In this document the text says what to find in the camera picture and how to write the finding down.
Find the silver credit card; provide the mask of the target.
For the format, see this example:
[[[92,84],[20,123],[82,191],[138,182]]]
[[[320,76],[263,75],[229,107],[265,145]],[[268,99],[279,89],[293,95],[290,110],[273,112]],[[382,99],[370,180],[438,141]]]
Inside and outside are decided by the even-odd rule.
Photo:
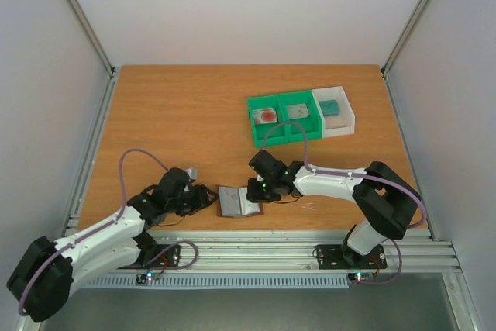
[[[242,216],[239,189],[221,186],[219,188],[220,216],[237,218]]]

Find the brown leather card holder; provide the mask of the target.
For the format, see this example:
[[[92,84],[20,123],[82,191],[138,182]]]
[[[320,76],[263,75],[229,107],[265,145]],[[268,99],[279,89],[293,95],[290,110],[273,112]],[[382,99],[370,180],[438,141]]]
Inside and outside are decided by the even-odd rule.
[[[263,206],[260,203],[251,202],[247,199],[247,187],[239,188],[239,196],[241,201],[242,216],[237,218],[263,215]]]

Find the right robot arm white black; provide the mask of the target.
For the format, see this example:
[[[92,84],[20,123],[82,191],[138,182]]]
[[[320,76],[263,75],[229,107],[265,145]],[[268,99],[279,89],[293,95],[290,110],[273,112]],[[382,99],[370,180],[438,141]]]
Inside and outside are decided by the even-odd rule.
[[[250,202],[279,202],[283,196],[324,196],[355,203],[364,216],[339,248],[344,265],[355,268],[385,240],[402,240],[406,231],[425,222],[420,195],[384,163],[374,161],[356,170],[306,165],[285,165],[273,157],[253,158],[257,174],[248,180]]]

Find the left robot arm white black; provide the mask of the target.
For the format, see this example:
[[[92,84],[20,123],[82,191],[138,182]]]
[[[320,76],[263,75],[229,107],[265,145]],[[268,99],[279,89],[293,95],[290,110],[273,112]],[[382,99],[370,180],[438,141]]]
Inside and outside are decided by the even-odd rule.
[[[88,282],[115,269],[147,270],[158,263],[165,251],[150,229],[169,215],[194,215],[219,198],[195,184],[194,172],[173,168],[93,226],[58,240],[41,236],[31,242],[6,284],[19,302],[19,314],[43,322]]]

